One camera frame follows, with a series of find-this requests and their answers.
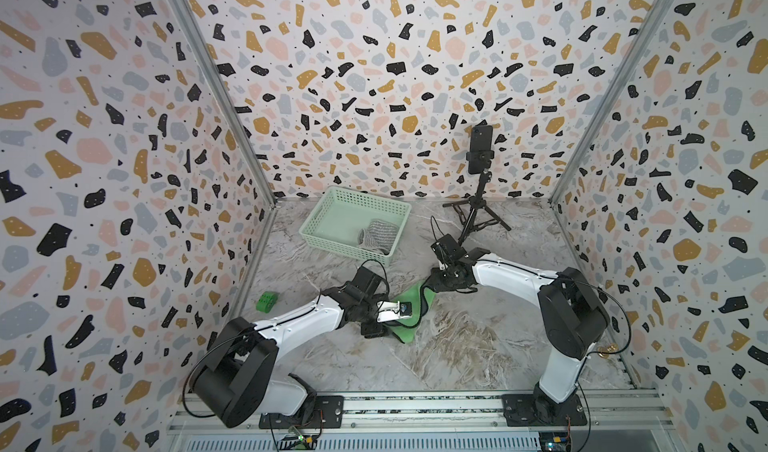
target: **green towel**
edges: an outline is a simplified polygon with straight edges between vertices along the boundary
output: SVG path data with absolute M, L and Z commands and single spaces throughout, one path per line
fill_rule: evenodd
M 401 293 L 397 297 L 389 299 L 390 302 L 410 302 L 412 306 L 413 315 L 410 318 L 404 318 L 400 322 L 405 325 L 414 325 L 418 321 L 418 316 L 421 313 L 422 301 L 419 296 L 418 290 L 422 286 L 424 281 L 419 281 L 414 285 L 411 285 L 405 292 Z M 427 300 L 429 307 L 432 306 L 432 301 L 435 300 L 435 293 L 428 288 L 424 289 L 424 298 Z M 398 337 L 400 342 L 404 344 L 410 344 L 413 342 L 416 336 L 416 330 L 418 328 L 406 328 L 406 327 L 390 327 L 389 330 Z

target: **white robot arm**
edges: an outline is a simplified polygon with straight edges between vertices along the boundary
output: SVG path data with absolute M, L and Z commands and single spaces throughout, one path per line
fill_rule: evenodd
M 432 244 L 440 262 L 422 286 L 421 311 L 428 310 L 424 288 L 450 292 L 476 284 L 499 288 L 539 308 L 552 343 L 546 369 L 528 410 L 514 414 L 521 424 L 532 419 L 551 423 L 564 408 L 578 402 L 576 380 L 587 354 L 609 323 L 598 296 L 580 271 L 541 270 L 504 260 L 476 248 L 467 253 L 452 236 Z M 353 280 L 322 291 L 317 300 L 269 320 L 230 321 L 214 349 L 190 375 L 191 389 L 227 427 L 242 423 L 253 412 L 293 416 L 303 424 L 312 413 L 314 390 L 296 376 L 272 380 L 276 360 L 317 335 L 359 322 L 365 338 L 381 337 L 397 320 L 411 317 L 411 304 L 389 302 L 379 293 L 382 278 L 360 267 Z M 235 354 L 246 356 L 244 361 Z

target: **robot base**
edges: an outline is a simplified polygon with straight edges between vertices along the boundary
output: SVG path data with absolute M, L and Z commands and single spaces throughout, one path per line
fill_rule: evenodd
M 532 394 L 504 394 L 502 396 L 507 427 L 567 427 L 587 425 L 587 416 L 575 392 L 556 404 L 544 395 L 538 384 Z
M 341 416 L 344 411 L 344 396 L 342 395 L 318 395 L 315 400 L 315 409 L 310 420 L 306 424 L 297 423 L 296 416 L 282 414 L 262 414 L 259 419 L 259 428 L 268 430 L 287 429 L 290 426 L 307 429 L 338 429 L 341 427 Z

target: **green toy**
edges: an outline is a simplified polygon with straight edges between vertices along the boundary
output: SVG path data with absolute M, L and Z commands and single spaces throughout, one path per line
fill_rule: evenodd
M 422 311 L 422 301 L 419 297 L 418 290 L 422 286 L 424 281 L 417 282 L 411 285 L 405 292 L 401 293 L 397 297 L 389 299 L 390 302 L 410 302 L 412 306 L 412 316 L 410 318 L 404 318 L 400 322 L 405 325 L 414 325 L 418 321 L 418 316 Z M 424 289 L 424 298 L 427 300 L 427 305 L 432 306 L 432 301 L 435 300 L 435 293 L 428 288 Z M 417 328 L 406 327 L 390 327 L 390 331 L 404 344 L 410 344 L 416 337 Z
M 256 303 L 256 310 L 268 314 L 277 302 L 277 295 L 277 292 L 264 292 Z

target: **metal vent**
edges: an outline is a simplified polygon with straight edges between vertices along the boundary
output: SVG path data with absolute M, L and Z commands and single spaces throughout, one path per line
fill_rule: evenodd
M 290 447 L 293 441 L 281 440 L 281 449 Z M 247 450 L 274 450 L 270 435 L 193 435 L 188 438 L 186 452 L 243 452 Z M 329 434 L 320 438 L 316 450 L 541 450 L 538 433 L 535 432 L 467 432 L 424 434 Z

